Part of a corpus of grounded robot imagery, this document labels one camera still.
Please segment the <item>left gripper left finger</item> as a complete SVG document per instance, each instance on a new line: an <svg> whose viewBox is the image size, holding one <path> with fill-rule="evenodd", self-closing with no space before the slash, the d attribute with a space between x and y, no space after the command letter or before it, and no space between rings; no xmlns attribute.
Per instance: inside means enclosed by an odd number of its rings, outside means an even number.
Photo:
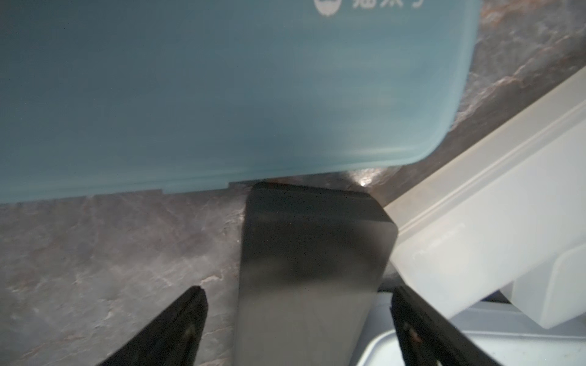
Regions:
<svg viewBox="0 0 586 366"><path fill-rule="evenodd" d="M207 315L206 292L192 286L102 364L193 365Z"/></svg>

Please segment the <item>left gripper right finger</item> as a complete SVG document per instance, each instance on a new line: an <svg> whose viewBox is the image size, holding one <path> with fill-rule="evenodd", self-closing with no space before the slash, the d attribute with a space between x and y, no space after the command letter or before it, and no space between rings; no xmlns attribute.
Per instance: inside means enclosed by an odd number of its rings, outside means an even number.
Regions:
<svg viewBox="0 0 586 366"><path fill-rule="evenodd" d="M497 365L406 285L392 291L390 311L406 365Z"/></svg>

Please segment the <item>black pencil case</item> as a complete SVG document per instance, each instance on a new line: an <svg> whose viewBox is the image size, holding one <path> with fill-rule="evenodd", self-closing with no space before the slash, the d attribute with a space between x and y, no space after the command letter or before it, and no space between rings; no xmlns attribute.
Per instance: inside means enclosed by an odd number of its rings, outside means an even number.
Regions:
<svg viewBox="0 0 586 366"><path fill-rule="evenodd" d="M256 184L244 211L235 365L348 365L398 228L363 192Z"/></svg>

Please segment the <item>teal blue pencil case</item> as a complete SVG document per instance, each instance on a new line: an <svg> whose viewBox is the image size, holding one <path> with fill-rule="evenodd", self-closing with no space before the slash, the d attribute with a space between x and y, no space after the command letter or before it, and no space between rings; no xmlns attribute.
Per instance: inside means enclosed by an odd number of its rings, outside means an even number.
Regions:
<svg viewBox="0 0 586 366"><path fill-rule="evenodd" d="M455 120L480 1L4 1L1 201L402 166Z"/></svg>

